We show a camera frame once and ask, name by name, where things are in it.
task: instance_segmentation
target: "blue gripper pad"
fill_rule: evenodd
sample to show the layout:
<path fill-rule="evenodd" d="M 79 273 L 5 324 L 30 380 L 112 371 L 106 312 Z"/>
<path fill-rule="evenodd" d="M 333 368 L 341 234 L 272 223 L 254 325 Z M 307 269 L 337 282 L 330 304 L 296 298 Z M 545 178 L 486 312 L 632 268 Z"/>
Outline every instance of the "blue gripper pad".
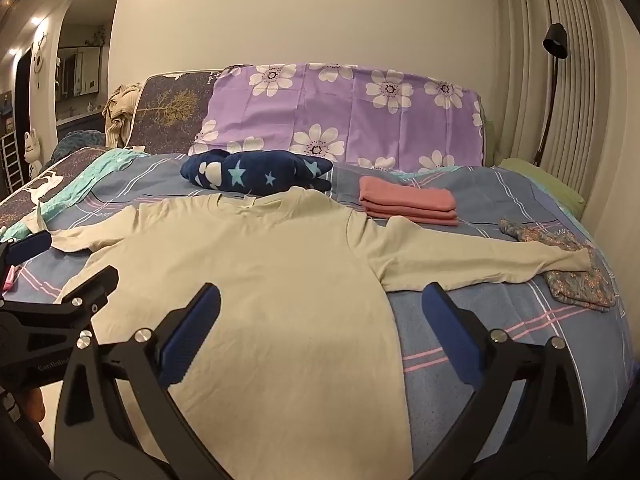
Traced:
<path fill-rule="evenodd" d="M 478 391 L 484 379 L 482 349 L 461 320 L 465 314 L 475 315 L 458 309 L 437 283 L 427 285 L 422 291 L 422 312 L 460 381 Z"/>
<path fill-rule="evenodd" d="M 24 240 L 11 244 L 6 254 L 5 263 L 14 266 L 20 265 L 50 247 L 51 233 L 40 231 L 34 235 L 27 236 Z"/>
<path fill-rule="evenodd" d="M 184 379 L 219 314 L 220 291 L 210 285 L 162 348 L 159 383 L 163 388 Z"/>

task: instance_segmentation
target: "black lamp shade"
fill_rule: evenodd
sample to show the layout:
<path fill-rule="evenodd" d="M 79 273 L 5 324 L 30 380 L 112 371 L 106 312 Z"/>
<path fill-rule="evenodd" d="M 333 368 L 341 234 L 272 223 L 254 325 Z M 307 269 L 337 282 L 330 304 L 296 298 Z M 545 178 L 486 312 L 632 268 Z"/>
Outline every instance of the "black lamp shade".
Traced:
<path fill-rule="evenodd" d="M 553 57 L 558 59 L 566 59 L 569 55 L 567 51 L 567 36 L 566 30 L 562 26 L 562 23 L 552 23 L 549 30 L 546 32 L 545 41 L 543 41 L 546 51 Z"/>

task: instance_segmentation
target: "white cat figurine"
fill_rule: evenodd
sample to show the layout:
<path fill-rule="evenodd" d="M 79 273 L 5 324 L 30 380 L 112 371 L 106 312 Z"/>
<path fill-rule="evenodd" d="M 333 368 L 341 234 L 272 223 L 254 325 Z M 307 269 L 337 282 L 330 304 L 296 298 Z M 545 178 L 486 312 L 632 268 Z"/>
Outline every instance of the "white cat figurine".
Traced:
<path fill-rule="evenodd" d="M 29 179 L 33 179 L 40 173 L 42 163 L 40 158 L 40 141 L 36 130 L 24 133 L 24 160 L 29 163 Z"/>

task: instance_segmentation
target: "shirt sleeve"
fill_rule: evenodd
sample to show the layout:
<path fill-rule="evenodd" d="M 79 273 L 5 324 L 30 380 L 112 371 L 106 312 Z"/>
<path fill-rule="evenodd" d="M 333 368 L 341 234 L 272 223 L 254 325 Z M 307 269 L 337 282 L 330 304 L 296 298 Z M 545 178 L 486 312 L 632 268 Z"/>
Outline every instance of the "shirt sleeve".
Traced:
<path fill-rule="evenodd" d="M 588 270 L 587 249 L 563 251 L 540 242 L 510 242 L 424 229 L 394 216 L 386 226 L 354 211 L 347 240 L 384 289 L 422 290 L 438 282 L 445 290 L 473 283 L 522 283 L 546 270 Z"/>
<path fill-rule="evenodd" d="M 155 204 L 131 205 L 97 224 L 51 233 L 51 246 L 72 253 L 82 249 L 96 252 L 115 245 L 137 231 L 147 229 L 161 215 L 166 200 Z"/>

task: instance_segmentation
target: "folded pink towel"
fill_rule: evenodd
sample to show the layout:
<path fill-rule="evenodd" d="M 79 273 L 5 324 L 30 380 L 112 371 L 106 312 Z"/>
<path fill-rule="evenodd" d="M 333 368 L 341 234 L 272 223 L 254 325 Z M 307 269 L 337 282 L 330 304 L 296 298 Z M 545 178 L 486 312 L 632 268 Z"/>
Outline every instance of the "folded pink towel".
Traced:
<path fill-rule="evenodd" d="M 398 186 L 374 176 L 360 178 L 360 203 L 369 216 L 404 216 L 421 224 L 458 225 L 456 199 L 448 189 Z"/>
<path fill-rule="evenodd" d="M 360 177 L 360 201 L 362 200 L 378 205 L 435 211 L 451 211 L 456 208 L 456 199 L 448 189 L 399 186 L 374 176 Z"/>
<path fill-rule="evenodd" d="M 369 209 L 364 210 L 366 214 L 369 216 L 373 216 L 373 218 L 391 218 L 392 216 L 404 216 L 408 218 L 412 222 L 416 222 L 418 224 L 435 224 L 435 225 L 458 225 L 458 218 L 453 220 L 445 220 L 439 218 L 428 218 L 424 216 L 409 216 L 409 215 L 398 215 L 398 214 L 385 214 L 378 213 L 377 211 L 371 211 Z"/>
<path fill-rule="evenodd" d="M 458 217 L 455 209 L 451 211 L 438 211 L 437 209 L 418 209 L 417 207 L 405 205 L 380 205 L 364 199 L 360 199 L 360 203 L 367 211 L 375 211 L 376 213 L 388 215 L 401 215 L 407 218 L 415 216 L 434 220 L 455 220 Z"/>

